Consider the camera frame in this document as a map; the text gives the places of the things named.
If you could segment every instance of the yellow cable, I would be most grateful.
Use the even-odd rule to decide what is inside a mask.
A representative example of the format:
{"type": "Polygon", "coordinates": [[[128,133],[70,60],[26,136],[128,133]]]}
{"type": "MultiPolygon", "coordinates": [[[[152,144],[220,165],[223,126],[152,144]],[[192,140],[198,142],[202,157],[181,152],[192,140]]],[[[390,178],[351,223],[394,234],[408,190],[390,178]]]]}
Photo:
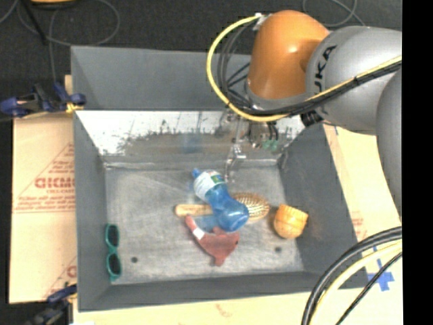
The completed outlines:
{"type": "Polygon", "coordinates": [[[274,116],[254,116],[252,114],[245,113],[244,111],[240,110],[236,106],[234,106],[229,99],[225,97],[223,92],[218,88],[218,85],[215,83],[214,77],[212,75],[212,57],[214,55],[215,49],[217,48],[217,45],[221,42],[221,40],[226,37],[232,30],[236,29],[238,26],[241,26],[243,24],[249,23],[252,20],[260,18],[261,15],[247,17],[241,20],[238,20],[237,22],[233,23],[232,25],[229,25],[225,30],[222,31],[220,35],[214,40],[212,45],[210,46],[208,57],[206,59],[206,74],[208,75],[208,80],[211,85],[211,87],[214,89],[215,93],[219,96],[219,98],[230,108],[232,109],[236,114],[246,118],[250,119],[251,121],[256,122],[270,122],[270,121],[276,121],[277,119],[283,118],[287,116],[287,114],[277,114],[274,116]]]}
{"type": "MultiPolygon", "coordinates": [[[[209,52],[208,52],[208,57],[206,59],[206,74],[208,76],[208,80],[210,83],[210,86],[213,88],[214,92],[218,95],[218,97],[230,108],[232,109],[232,111],[234,111],[236,114],[249,119],[251,121],[256,121],[256,122],[271,122],[271,121],[277,121],[278,119],[284,118],[286,116],[288,116],[289,114],[274,114],[272,116],[256,116],[253,114],[248,114],[242,110],[240,110],[239,108],[237,108],[236,106],[234,106],[230,100],[224,95],[224,93],[219,89],[218,85],[215,83],[214,77],[212,75],[212,57],[215,53],[215,49],[217,48],[218,44],[221,42],[221,40],[226,37],[232,30],[236,29],[238,26],[241,26],[243,24],[249,23],[255,19],[258,19],[262,17],[261,14],[258,14],[256,16],[251,16],[251,17],[247,17],[241,20],[238,20],[237,22],[233,23],[232,25],[229,25],[226,29],[224,29],[222,31],[221,34],[218,35],[218,37],[214,40],[214,42],[212,43],[212,45],[210,46],[209,52]]],[[[325,91],[322,91],[318,94],[315,94],[313,96],[311,96],[310,98],[306,99],[304,102],[309,102],[313,99],[316,99],[318,97],[321,97],[325,94],[330,93],[331,91],[334,91],[340,87],[343,87],[344,85],[349,84],[350,82],[354,81],[355,79],[362,79],[363,77],[367,76],[368,74],[371,74],[374,71],[377,70],[381,70],[389,65],[393,65],[396,64],[397,62],[400,62],[402,60],[402,57],[396,57],[394,59],[388,60],[382,64],[380,64],[379,66],[376,66],[370,70],[367,70],[351,79],[348,79],[347,81],[341,82],[340,84],[334,85],[331,88],[326,89],[325,91]]]]}
{"type": "Polygon", "coordinates": [[[329,286],[329,288],[326,289],[326,291],[321,295],[319,302],[317,303],[316,310],[313,313],[313,316],[311,317],[310,324],[314,324],[316,319],[319,319],[319,313],[320,310],[323,309],[321,307],[325,301],[329,298],[329,296],[334,293],[336,290],[338,290],[345,281],[347,281],[355,272],[359,271],[362,267],[365,267],[368,263],[370,263],[373,260],[379,259],[380,257],[389,254],[399,253],[403,248],[403,244],[401,240],[398,240],[394,244],[388,245],[384,248],[381,248],[377,250],[376,252],[373,252],[371,254],[366,255],[362,259],[359,259],[355,263],[353,263],[348,269],[346,269],[342,274],[340,274],[329,286]]]}

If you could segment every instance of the white label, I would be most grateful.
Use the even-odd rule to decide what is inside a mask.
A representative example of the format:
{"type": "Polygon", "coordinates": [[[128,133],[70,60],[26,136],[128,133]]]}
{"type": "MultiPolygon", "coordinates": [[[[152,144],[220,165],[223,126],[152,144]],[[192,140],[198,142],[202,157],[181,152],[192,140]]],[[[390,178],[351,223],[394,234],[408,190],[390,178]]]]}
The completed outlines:
{"type": "Polygon", "coordinates": [[[206,193],[217,184],[225,183],[223,176],[216,171],[205,171],[194,181],[194,192],[203,201],[206,201],[206,193]]]}

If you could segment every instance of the cardboard sheet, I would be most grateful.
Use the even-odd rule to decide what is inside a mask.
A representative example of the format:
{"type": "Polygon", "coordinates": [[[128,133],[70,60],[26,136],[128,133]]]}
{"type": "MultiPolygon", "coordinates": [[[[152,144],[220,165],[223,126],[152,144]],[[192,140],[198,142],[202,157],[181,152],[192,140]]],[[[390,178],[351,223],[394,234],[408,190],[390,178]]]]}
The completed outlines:
{"type": "Polygon", "coordinates": [[[14,121],[9,302],[44,301],[76,280],[72,117],[14,121]]]}

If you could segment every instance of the blue clamp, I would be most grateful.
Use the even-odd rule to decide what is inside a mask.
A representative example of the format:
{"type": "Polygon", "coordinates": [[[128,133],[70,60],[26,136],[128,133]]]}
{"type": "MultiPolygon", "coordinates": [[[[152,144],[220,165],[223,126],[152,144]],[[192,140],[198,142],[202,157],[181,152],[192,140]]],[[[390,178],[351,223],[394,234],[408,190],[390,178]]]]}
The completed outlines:
{"type": "Polygon", "coordinates": [[[87,100],[84,94],[69,95],[59,82],[54,83],[54,93],[46,93],[40,84],[35,84],[30,94],[14,96],[0,102],[0,111],[11,117],[22,118],[38,112],[65,112],[69,104],[82,107],[87,100]]]}

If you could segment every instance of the wooden brush handle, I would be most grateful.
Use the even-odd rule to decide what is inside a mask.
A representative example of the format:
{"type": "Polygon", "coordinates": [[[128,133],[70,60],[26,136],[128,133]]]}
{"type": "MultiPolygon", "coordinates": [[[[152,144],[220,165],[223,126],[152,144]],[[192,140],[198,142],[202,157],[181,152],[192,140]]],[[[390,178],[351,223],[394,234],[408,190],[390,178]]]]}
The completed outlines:
{"type": "Polygon", "coordinates": [[[196,217],[198,215],[211,215],[212,208],[209,204],[178,204],[175,207],[175,213],[178,217],[185,217],[186,215],[192,215],[196,217]]]}

